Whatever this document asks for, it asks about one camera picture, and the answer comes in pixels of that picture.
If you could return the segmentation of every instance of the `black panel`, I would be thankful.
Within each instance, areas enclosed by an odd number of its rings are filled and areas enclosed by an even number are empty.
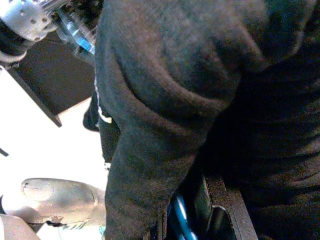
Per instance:
[[[54,115],[90,97],[94,89],[93,67],[73,57],[55,33],[31,48],[16,71]]]

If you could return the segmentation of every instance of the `white surface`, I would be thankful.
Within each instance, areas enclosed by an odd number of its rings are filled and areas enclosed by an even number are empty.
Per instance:
[[[59,128],[6,71],[0,71],[0,148],[9,154],[0,154],[0,195],[19,190],[27,178],[66,179],[105,189],[100,136],[82,125],[89,104],[87,99],[60,114]],[[39,237],[56,240],[59,233],[44,227]]]

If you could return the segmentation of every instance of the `sweater sleeve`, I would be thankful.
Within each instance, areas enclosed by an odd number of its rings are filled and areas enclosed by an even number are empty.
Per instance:
[[[242,71],[300,47],[313,0],[108,0],[97,32],[99,104],[118,124],[107,240],[139,239],[167,207]]]

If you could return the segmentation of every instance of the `person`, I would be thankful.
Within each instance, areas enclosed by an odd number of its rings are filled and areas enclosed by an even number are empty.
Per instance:
[[[103,148],[105,239],[141,238],[200,149],[260,239],[319,239],[319,31],[318,0],[104,1],[102,146],[119,128]]]

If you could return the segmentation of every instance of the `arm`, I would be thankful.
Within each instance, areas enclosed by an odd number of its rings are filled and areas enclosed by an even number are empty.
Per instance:
[[[138,239],[155,223],[232,102],[242,71],[259,72],[293,55],[313,6],[105,3],[97,86],[100,104],[121,129],[106,189],[106,239]]]

